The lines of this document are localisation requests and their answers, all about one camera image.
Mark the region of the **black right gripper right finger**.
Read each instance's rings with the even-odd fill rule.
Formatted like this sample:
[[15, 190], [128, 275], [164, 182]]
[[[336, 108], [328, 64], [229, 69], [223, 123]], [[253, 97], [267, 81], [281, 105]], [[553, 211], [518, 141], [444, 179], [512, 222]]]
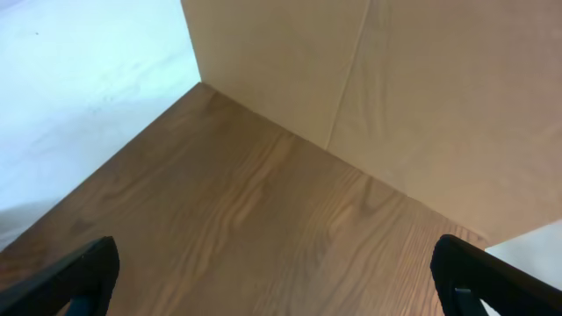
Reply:
[[560, 290], [455, 235], [437, 241], [430, 269], [446, 316], [486, 315], [486, 305], [500, 315], [561, 314]]

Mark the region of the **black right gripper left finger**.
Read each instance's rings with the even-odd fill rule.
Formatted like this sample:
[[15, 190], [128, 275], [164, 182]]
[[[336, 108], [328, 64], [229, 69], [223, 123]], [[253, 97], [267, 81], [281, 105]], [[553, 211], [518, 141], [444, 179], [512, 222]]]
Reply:
[[58, 262], [1, 292], [2, 316], [105, 316], [119, 276], [111, 236], [76, 249]]

